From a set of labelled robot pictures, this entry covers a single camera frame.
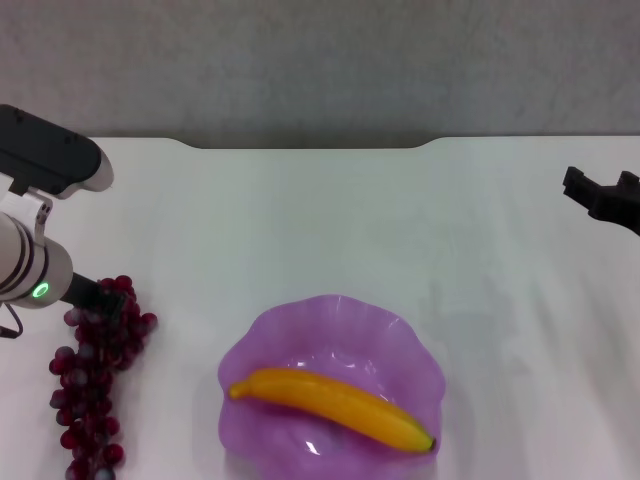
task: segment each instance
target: banana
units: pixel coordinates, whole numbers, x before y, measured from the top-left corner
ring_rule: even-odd
[[[295,368],[264,368],[234,383],[233,400],[252,397],[332,420],[389,447],[427,453],[436,440],[407,412],[364,390]]]

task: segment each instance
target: green indicator light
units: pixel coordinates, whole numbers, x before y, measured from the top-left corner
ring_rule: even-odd
[[[40,298],[42,295],[49,291],[49,284],[47,282],[41,283],[33,290],[33,298]]]

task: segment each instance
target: grapes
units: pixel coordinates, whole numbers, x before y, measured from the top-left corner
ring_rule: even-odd
[[[62,448],[72,450],[78,446],[78,440],[71,430],[67,430],[60,437],[60,445],[62,445]]]
[[[93,477],[93,480],[116,480],[116,474],[113,469],[105,467],[98,470]]]
[[[124,449],[117,443],[113,443],[104,449],[102,456],[108,465],[114,466],[124,459]]]
[[[69,402],[69,397],[64,390],[56,390],[51,394],[49,406],[51,408],[64,408]]]
[[[78,350],[60,347],[49,362],[49,371],[60,376],[63,387],[53,392],[49,405],[58,410],[56,422],[68,427],[60,444],[74,458],[65,480],[115,480],[112,467],[125,455],[122,446],[109,444],[121,426],[107,416],[113,410],[108,394],[114,374],[131,367],[158,324],[153,313],[141,314],[131,278],[105,278],[99,284],[103,295],[125,297],[121,314],[107,317],[99,308],[68,311],[64,322],[75,327]]]

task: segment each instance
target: gray wall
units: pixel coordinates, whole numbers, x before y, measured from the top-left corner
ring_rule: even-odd
[[[637,133],[637,0],[0,2],[0,103],[200,147]]]

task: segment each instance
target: table surface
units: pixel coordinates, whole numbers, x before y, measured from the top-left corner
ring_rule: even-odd
[[[131,275],[160,317],[117,381],[119,478],[255,478],[218,441],[218,363],[262,311],[323,293],[403,316],[442,366],[442,449],[417,478],[640,476],[640,239],[562,195],[569,165],[606,184],[640,172],[640,138],[97,142],[113,188],[57,201],[47,235],[78,273]],[[70,462],[48,406],[49,360],[75,343],[64,311],[21,310],[24,336],[2,342],[1,478],[62,478]]]

